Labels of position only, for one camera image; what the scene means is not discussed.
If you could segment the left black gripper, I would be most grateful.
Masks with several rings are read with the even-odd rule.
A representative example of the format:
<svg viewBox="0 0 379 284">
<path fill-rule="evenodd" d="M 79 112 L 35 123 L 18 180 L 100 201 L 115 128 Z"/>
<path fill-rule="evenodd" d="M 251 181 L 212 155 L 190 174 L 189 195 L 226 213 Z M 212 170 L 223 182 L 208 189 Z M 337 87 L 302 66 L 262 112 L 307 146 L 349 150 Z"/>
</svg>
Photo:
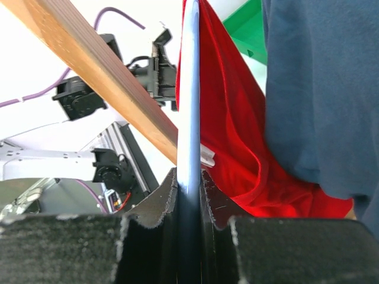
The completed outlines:
<svg viewBox="0 0 379 284">
<path fill-rule="evenodd" d="M 160 107 L 169 101 L 171 110 L 177 111 L 176 66 L 170 63 L 165 52 L 165 45 L 171 38 L 171 32 L 164 29 L 152 42 L 152 55 L 135 57 L 127 68 Z"/>
</svg>

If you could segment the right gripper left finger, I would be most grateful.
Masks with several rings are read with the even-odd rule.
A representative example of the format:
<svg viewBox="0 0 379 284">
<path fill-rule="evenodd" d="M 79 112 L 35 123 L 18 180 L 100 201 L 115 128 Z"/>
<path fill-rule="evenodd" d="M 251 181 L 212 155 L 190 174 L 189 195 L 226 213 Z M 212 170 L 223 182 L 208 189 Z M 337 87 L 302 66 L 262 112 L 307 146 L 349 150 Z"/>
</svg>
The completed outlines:
<svg viewBox="0 0 379 284">
<path fill-rule="evenodd" d="M 1 221 L 2 283 L 175 283 L 176 169 L 114 215 L 19 215 Z"/>
</svg>

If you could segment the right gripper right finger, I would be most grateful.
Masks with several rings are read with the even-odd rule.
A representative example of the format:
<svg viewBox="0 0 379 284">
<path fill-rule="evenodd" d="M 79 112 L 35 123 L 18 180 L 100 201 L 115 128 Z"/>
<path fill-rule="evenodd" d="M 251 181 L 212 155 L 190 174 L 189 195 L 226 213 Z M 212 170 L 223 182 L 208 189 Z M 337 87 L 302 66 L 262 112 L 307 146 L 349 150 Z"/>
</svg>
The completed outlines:
<svg viewBox="0 0 379 284">
<path fill-rule="evenodd" d="M 378 242 L 360 222 L 257 218 L 201 175 L 204 283 L 378 283 Z"/>
</svg>

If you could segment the red t shirt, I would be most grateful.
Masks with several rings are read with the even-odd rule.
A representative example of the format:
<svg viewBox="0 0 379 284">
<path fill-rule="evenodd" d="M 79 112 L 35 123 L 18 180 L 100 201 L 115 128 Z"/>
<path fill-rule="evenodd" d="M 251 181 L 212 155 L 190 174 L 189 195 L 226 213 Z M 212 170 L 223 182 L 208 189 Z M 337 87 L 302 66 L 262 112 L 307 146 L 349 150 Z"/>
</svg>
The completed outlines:
<svg viewBox="0 0 379 284">
<path fill-rule="evenodd" d="M 344 218 L 350 199 L 289 175 L 264 138 L 265 97 L 207 1 L 200 1 L 200 136 L 216 186 L 256 217 Z"/>
</svg>

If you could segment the light blue hanger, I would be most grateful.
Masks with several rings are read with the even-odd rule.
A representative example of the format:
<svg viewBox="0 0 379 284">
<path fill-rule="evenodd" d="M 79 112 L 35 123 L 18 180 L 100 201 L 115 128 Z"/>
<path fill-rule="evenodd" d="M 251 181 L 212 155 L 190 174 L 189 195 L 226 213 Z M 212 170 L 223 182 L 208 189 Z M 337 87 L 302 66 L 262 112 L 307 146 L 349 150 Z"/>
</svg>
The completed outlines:
<svg viewBox="0 0 379 284">
<path fill-rule="evenodd" d="M 200 6 L 186 1 L 182 25 L 177 149 L 178 283 L 201 282 Z"/>
</svg>

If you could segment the blue t shirt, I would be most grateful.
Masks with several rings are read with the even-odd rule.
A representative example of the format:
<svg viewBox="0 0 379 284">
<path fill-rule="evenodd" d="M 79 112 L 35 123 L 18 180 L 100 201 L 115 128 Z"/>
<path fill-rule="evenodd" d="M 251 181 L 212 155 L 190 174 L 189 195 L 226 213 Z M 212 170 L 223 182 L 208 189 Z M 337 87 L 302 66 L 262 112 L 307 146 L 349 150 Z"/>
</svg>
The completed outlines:
<svg viewBox="0 0 379 284">
<path fill-rule="evenodd" d="M 263 1 L 266 140 L 378 235 L 378 2 Z"/>
</svg>

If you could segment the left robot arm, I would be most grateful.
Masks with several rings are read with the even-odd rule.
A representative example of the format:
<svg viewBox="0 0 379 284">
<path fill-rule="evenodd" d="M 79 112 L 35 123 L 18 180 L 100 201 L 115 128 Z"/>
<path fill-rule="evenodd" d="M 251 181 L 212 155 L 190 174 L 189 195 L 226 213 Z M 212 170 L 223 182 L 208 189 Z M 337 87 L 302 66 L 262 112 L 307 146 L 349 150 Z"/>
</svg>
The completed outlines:
<svg viewBox="0 0 379 284">
<path fill-rule="evenodd" d="M 176 66 L 169 62 L 165 52 L 165 45 L 171 38 L 171 32 L 165 29 L 153 41 L 152 55 L 135 57 L 126 68 L 160 107 L 170 102 L 171 110 L 177 111 Z M 57 85 L 56 94 L 52 99 L 59 103 L 69 121 L 87 117 L 98 109 L 107 108 L 105 101 L 78 76 L 63 79 Z M 103 183 L 106 187 L 105 196 L 111 212 L 121 208 L 119 196 L 136 195 L 138 192 L 142 196 L 148 196 L 158 186 L 129 126 L 115 124 L 113 129 L 114 134 L 121 137 L 110 141 L 119 144 L 122 149 L 95 151 L 97 172 L 93 179 L 95 183 Z"/>
</svg>

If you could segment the wooden hanger stand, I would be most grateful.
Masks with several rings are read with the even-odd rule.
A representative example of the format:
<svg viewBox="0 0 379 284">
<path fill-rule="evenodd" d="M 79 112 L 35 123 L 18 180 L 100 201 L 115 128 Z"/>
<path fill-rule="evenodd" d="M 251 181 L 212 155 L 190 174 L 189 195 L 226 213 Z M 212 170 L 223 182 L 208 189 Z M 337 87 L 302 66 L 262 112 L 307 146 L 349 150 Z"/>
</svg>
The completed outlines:
<svg viewBox="0 0 379 284">
<path fill-rule="evenodd" d="M 178 130 L 70 1 L 2 1 L 172 163 Z"/>
</svg>

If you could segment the green plastic tray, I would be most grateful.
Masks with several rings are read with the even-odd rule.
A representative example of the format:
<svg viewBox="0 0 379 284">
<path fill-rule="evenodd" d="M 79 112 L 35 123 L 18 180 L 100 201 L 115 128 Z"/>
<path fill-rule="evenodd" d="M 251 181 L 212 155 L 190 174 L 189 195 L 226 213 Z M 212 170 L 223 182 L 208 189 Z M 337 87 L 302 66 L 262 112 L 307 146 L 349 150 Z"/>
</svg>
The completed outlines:
<svg viewBox="0 0 379 284">
<path fill-rule="evenodd" d="M 250 0 L 223 21 L 237 49 L 266 65 L 264 28 L 260 0 Z"/>
</svg>

